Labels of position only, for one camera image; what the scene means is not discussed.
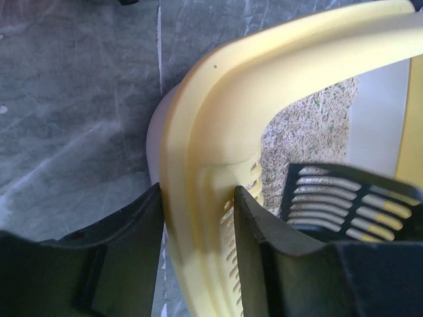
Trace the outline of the black litter scoop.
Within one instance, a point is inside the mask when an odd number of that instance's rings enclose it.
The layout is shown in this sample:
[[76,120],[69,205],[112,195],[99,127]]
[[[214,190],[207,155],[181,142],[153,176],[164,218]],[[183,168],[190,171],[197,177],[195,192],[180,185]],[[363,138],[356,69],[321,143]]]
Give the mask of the black litter scoop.
[[280,218],[320,240],[422,240],[422,190],[341,164],[291,163]]

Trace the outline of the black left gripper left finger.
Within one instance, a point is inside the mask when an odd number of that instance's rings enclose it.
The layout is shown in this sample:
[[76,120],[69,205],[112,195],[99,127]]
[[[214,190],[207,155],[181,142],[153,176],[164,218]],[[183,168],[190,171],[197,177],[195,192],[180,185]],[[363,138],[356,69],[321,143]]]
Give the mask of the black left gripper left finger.
[[1,232],[2,316],[149,316],[164,216],[158,185],[59,240]]

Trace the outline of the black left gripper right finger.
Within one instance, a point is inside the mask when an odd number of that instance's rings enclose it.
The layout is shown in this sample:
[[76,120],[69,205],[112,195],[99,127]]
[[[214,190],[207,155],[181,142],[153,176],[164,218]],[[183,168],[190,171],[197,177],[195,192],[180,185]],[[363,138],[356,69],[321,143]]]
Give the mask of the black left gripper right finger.
[[245,316],[421,316],[422,244],[315,240],[234,192]]

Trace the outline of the yellow litter box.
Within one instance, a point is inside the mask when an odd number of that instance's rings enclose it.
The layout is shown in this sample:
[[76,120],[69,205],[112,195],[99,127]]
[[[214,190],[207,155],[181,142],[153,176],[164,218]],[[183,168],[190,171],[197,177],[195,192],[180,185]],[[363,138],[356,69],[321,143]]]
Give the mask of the yellow litter box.
[[236,186],[262,202],[261,136],[295,101],[340,81],[410,61],[395,177],[422,183],[422,14],[410,1],[372,1],[295,18],[216,48],[170,91],[151,120],[168,250],[192,316],[242,316]]

